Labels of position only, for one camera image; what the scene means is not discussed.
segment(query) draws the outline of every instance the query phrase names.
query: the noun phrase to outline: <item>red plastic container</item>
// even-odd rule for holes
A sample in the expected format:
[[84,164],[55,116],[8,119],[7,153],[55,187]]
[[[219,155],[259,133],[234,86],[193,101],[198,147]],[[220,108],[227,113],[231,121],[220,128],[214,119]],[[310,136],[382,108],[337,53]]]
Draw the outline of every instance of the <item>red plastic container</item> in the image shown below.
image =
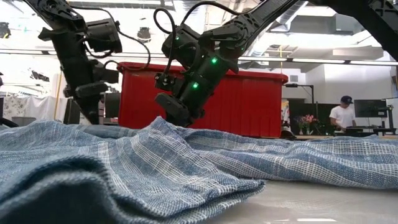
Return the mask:
[[[142,67],[141,63],[124,62],[122,66]],[[154,76],[165,65],[149,65],[139,72],[125,71],[119,112],[119,124],[140,129],[164,110],[155,102]],[[172,66],[170,73],[180,74],[182,67]],[[216,129],[250,137],[280,136],[280,107],[282,84],[287,76],[276,73],[228,71],[208,100],[205,117],[197,119],[190,128]]]

